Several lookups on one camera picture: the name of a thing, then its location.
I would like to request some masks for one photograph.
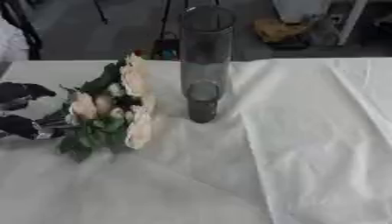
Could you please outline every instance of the white rose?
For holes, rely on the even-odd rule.
[[[113,83],[110,86],[108,86],[108,91],[113,96],[123,96],[125,94],[122,88],[120,87],[120,84],[118,83]]]
[[[121,108],[114,108],[110,111],[110,116],[114,118],[124,118],[124,111]]]
[[[128,127],[125,144],[135,150],[140,150],[151,139],[151,117],[145,107],[134,106],[135,118]]]
[[[132,113],[132,111],[127,111],[125,113],[125,119],[127,120],[128,123],[131,123],[134,119],[134,114]]]
[[[97,117],[97,109],[93,103],[93,97],[89,94],[77,92],[76,99],[71,104],[71,110],[84,119],[90,120]]]
[[[95,105],[99,115],[107,115],[113,108],[112,99],[108,95],[100,95],[96,97]]]

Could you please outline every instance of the chair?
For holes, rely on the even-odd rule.
[[[19,28],[29,46],[29,59],[40,60],[42,40],[28,20],[18,0],[0,0],[0,12],[11,25]]]

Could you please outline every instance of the table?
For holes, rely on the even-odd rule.
[[[392,195],[391,59],[233,63],[220,117],[186,119],[179,63],[149,62],[154,140],[73,164],[54,141],[0,143],[2,223],[388,223]],[[4,81],[59,96],[107,61],[16,62]]]

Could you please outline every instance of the green leaf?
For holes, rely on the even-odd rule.
[[[112,132],[108,135],[109,145],[119,145],[123,144],[125,137],[127,136],[127,128],[124,126],[118,129],[116,132]]]
[[[95,80],[83,84],[80,90],[92,96],[102,93],[110,84],[119,82],[121,74],[119,67],[113,63],[105,66],[103,73]]]
[[[93,125],[94,125],[96,128],[103,129],[103,128],[105,127],[105,122],[102,121],[102,120],[94,120],[94,121],[93,121]]]
[[[116,132],[117,130],[119,130],[124,125],[125,125],[124,118],[113,118],[113,117],[110,117],[105,122],[105,127],[103,128],[103,130],[106,131],[106,132]]]
[[[67,154],[76,162],[82,162],[91,155],[93,150],[84,146],[76,136],[66,136],[59,145],[59,152]]]

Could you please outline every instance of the black stand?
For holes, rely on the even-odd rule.
[[[99,0],[93,0],[93,1],[94,1],[95,8],[98,10],[98,13],[101,17],[101,21],[106,25],[109,21],[106,18],[100,3],[98,2]]]
[[[214,0],[216,5],[221,5],[220,0]],[[189,8],[189,0],[184,0],[185,8]],[[154,41],[154,46],[152,47],[150,58],[164,60],[164,52],[172,53],[175,58],[179,58],[179,38],[173,32],[166,32],[167,19],[170,14],[170,9],[172,7],[172,0],[166,1],[166,6],[164,7],[164,15],[162,17],[162,26],[159,33],[159,38]],[[165,38],[166,34],[172,34],[174,38]]]

